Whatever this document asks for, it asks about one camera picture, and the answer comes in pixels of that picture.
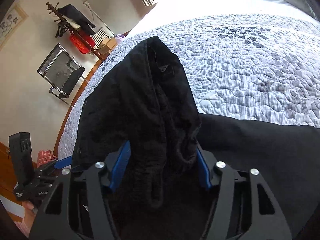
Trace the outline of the person's left hand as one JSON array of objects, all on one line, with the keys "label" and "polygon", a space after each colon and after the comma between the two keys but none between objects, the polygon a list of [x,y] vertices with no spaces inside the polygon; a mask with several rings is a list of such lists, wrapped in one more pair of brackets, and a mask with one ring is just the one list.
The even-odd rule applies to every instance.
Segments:
[{"label": "person's left hand", "polygon": [[25,209],[25,214],[29,214],[32,216],[37,215],[37,207],[32,202],[24,200],[22,201],[22,206]]}]

